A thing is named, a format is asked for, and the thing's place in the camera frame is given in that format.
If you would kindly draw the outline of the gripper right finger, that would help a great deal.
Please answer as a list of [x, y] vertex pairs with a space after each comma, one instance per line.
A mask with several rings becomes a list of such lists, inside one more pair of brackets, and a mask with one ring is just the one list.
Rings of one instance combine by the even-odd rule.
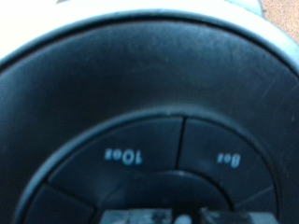
[[278, 220], [267, 212], [211, 211], [203, 208], [199, 224], [278, 224]]

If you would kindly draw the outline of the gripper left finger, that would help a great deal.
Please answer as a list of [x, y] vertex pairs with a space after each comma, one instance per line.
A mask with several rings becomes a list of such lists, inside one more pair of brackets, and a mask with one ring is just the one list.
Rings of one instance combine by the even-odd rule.
[[172, 210], [107, 210], [101, 217], [101, 224], [172, 224]]

